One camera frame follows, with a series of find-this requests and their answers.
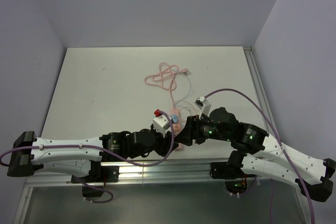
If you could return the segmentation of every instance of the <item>wall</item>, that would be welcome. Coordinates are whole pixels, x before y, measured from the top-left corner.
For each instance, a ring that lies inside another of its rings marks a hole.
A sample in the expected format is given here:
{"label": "wall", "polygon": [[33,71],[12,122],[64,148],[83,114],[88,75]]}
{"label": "wall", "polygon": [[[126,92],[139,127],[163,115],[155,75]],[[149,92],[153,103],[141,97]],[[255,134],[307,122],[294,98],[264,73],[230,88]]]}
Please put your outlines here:
{"label": "wall", "polygon": [[[35,0],[0,0],[0,152],[23,131],[41,133],[64,48]],[[0,168],[1,223],[12,223],[23,179]]]}
{"label": "wall", "polygon": [[[317,158],[336,159],[335,17],[336,0],[277,0],[255,44],[283,141]],[[336,193],[314,206],[318,223],[333,222]]]}
{"label": "wall", "polygon": [[38,0],[67,47],[255,43],[276,0]]}

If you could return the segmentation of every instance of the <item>pink cord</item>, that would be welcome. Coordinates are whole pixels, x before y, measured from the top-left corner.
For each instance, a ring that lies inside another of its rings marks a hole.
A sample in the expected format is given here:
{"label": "pink cord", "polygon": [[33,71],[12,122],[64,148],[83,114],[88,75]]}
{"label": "pink cord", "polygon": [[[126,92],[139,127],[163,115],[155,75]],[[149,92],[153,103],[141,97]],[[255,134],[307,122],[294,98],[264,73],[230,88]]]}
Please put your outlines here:
{"label": "pink cord", "polygon": [[[187,69],[182,69],[180,71],[178,65],[169,65],[166,62],[162,62],[162,63],[159,64],[159,72],[157,74],[152,74],[150,76],[145,77],[145,79],[144,79],[144,82],[147,85],[157,86],[157,87],[160,87],[164,90],[169,91],[169,96],[170,96],[170,100],[172,101],[172,104],[173,104],[173,109],[175,108],[175,102],[174,102],[172,91],[177,88],[177,84],[176,84],[176,81],[175,81],[175,76],[180,72],[184,73],[184,72],[188,72],[188,70]],[[153,81],[152,83],[147,82],[147,80],[149,78],[152,78],[152,81]],[[165,87],[163,82],[165,80],[169,79],[169,78],[171,79],[169,87]]]}

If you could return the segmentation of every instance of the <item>red object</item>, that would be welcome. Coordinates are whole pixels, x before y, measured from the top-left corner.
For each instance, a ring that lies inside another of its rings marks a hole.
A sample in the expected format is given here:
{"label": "red object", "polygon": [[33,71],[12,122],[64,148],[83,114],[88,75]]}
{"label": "red object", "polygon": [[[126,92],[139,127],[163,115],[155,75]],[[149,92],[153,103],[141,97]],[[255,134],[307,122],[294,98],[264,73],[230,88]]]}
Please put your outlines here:
{"label": "red object", "polygon": [[160,113],[159,110],[157,109],[157,110],[154,111],[154,115],[156,117],[158,117],[158,116],[162,115],[162,113]]}

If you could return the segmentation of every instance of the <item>white table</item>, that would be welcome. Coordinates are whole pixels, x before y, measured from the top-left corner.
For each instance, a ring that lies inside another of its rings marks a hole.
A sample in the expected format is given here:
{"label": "white table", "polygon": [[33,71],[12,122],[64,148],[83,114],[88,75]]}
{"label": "white table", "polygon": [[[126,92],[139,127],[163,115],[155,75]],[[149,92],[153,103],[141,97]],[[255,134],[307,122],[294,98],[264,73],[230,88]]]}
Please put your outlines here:
{"label": "white table", "polygon": [[[80,139],[149,128],[156,109],[171,108],[167,91],[143,81],[158,72],[160,62],[191,72],[190,103],[219,88],[237,89],[258,103],[242,47],[69,48],[42,137]],[[177,100],[186,95],[189,82],[181,75],[176,80]],[[239,121],[265,129],[259,112],[238,94],[222,92],[209,101],[212,109],[223,106]],[[207,140],[174,151],[169,159],[228,158],[232,150],[228,142]],[[153,152],[146,160],[160,158]]]}

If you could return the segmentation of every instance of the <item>gray floor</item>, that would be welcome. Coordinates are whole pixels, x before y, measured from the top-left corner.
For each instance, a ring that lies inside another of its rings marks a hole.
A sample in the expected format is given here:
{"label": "gray floor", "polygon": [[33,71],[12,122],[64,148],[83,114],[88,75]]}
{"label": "gray floor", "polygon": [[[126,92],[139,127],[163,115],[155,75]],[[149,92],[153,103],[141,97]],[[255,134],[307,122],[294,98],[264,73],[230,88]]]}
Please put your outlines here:
{"label": "gray floor", "polygon": [[[119,185],[107,204],[82,200],[80,187],[35,188],[25,224],[59,223],[269,223],[271,182],[229,197],[223,181]],[[273,224],[304,223],[293,188],[274,182]]]}

